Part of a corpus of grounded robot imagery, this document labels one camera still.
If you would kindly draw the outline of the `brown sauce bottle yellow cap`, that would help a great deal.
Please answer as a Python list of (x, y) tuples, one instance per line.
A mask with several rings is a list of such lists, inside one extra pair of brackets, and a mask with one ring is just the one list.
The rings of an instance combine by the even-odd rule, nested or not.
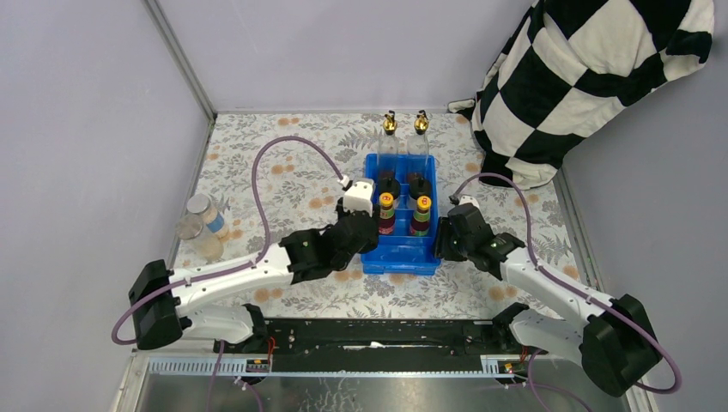
[(395, 198), (390, 192), (379, 195), (379, 234), (390, 235), (395, 227)]

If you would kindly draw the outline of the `floral table mat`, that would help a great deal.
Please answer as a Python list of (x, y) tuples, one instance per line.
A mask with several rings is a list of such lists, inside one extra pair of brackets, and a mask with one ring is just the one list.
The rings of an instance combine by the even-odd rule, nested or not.
[[(383, 133), (383, 116), (372, 113), (222, 114), (207, 147), (197, 191), (224, 209), (229, 234), (224, 259), (259, 251), (264, 244), (261, 218), (271, 238), (322, 227), (336, 218), (342, 195), (337, 174), (364, 172)], [(470, 123), (455, 114), (430, 114), (429, 149), (437, 162), (439, 210), (462, 187), (480, 203), (496, 232), (520, 238), (533, 234), (539, 259), (579, 279), (573, 247), (553, 185), (513, 191), (473, 179), (482, 151)], [(513, 302), (540, 303), (522, 290), (480, 274), (469, 263), (443, 263), (433, 276), (367, 275), (354, 260), (325, 279), (291, 287), (248, 290), (224, 306), (252, 303), (264, 316), (299, 318), (491, 318)]]

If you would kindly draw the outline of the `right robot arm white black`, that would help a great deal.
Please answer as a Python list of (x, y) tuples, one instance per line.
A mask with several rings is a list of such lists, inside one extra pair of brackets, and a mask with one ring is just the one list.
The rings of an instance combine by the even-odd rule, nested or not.
[(556, 313), (544, 316), (515, 303), (492, 320), (492, 340), (506, 354), (540, 348), (581, 366), (604, 393), (620, 397), (664, 357), (644, 306), (615, 299), (539, 264), (522, 240), (494, 233), (480, 209), (461, 203), (439, 219), (434, 254), (469, 261), (483, 272), (538, 299)]

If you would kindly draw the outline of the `black white checkered cloth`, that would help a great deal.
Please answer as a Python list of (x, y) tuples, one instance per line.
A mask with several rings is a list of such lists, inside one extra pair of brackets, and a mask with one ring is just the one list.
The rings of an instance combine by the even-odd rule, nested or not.
[(711, 1), (536, 1), (487, 70), (449, 104), (484, 153), (485, 185), (549, 183), (566, 154), (667, 82), (700, 70)]

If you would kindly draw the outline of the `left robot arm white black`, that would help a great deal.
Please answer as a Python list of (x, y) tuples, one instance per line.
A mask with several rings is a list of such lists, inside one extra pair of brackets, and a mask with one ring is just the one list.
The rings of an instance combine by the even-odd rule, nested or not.
[(376, 248), (379, 211), (343, 212), (322, 229), (299, 230), (251, 255), (191, 270), (170, 270), (162, 260), (146, 264), (128, 297), (134, 345), (164, 348), (180, 339), (236, 343), (259, 351), (267, 337), (264, 316), (253, 304), (234, 309), (219, 301), (260, 288), (326, 278), (347, 268), (355, 255)]

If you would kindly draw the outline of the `silver lid spice jar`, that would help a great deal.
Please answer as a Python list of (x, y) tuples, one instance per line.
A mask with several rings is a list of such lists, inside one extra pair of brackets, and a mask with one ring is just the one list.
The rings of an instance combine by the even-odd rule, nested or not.
[(229, 234), (224, 217), (209, 196), (200, 193), (190, 197), (186, 202), (186, 210), (198, 215), (217, 238), (224, 239)]

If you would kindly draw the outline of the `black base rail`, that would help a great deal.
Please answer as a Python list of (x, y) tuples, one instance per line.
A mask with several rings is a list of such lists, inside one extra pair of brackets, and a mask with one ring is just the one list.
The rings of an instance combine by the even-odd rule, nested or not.
[(500, 322), (472, 319), (268, 318), (244, 343), (214, 352), (260, 354), (275, 373), (470, 373), (483, 356), (515, 365), (534, 352)]

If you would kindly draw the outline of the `black lid spice jar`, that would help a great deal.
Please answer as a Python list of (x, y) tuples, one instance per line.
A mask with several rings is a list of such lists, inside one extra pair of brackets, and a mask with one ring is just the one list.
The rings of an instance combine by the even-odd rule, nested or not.
[(379, 194), (389, 193), (397, 200), (401, 194), (401, 185), (394, 176), (386, 176), (378, 180)]
[(420, 173), (411, 173), (408, 175), (409, 198), (410, 203), (416, 204), (419, 197), (431, 197), (433, 186), (429, 179)]

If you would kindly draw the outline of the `glass oil bottle gold spout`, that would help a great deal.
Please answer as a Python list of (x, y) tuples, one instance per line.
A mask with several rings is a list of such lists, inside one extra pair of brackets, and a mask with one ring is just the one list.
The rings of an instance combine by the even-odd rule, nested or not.
[(379, 137), (377, 153), (378, 180), (394, 179), (396, 175), (399, 142), (396, 137), (397, 120), (395, 116), (396, 113), (390, 110), (385, 114), (382, 124), (384, 134)]

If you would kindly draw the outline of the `blue plastic divided bin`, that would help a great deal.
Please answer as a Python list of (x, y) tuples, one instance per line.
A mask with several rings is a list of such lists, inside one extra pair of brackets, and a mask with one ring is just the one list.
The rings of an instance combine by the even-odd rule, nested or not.
[(387, 273), (432, 276), (440, 267), (441, 260), (434, 255), (436, 232), (440, 217), (438, 209), (436, 159), (430, 155), (424, 178), (432, 186), (430, 198), (433, 207), (430, 228), (425, 236), (412, 236), (410, 223), (414, 209), (410, 206), (408, 160), (405, 154), (398, 156), (395, 179), (400, 184), (398, 204), (395, 208), (393, 233), (379, 236), (378, 247), (361, 256), (363, 271), (368, 275)]

